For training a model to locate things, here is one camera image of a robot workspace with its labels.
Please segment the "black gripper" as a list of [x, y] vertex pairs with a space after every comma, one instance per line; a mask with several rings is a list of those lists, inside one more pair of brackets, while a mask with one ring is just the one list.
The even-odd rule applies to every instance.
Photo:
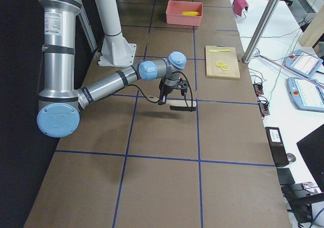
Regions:
[[172, 80], [169, 78], [163, 77], [159, 84], [160, 94], [158, 105], [164, 105], [167, 103], [167, 96], [172, 93], [173, 90], [180, 90], [181, 95], [185, 96], [187, 94], [187, 89], [189, 87], [188, 81], [178, 78]]

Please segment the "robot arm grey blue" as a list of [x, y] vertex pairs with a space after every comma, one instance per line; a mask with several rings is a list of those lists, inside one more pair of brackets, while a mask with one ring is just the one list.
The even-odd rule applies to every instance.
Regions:
[[95, 0], [104, 32], [101, 51], [95, 52], [79, 89], [74, 87], [75, 22], [80, 20], [89, 45], [96, 41], [82, 0], [38, 0], [44, 9], [45, 42], [42, 47], [44, 88], [38, 95], [37, 125], [54, 138], [72, 134], [79, 113], [136, 81], [160, 79], [159, 96], [151, 103], [168, 104], [172, 110], [195, 110], [192, 89], [183, 72], [186, 57], [172, 52], [159, 60], [135, 61], [136, 45], [124, 38], [116, 0]]

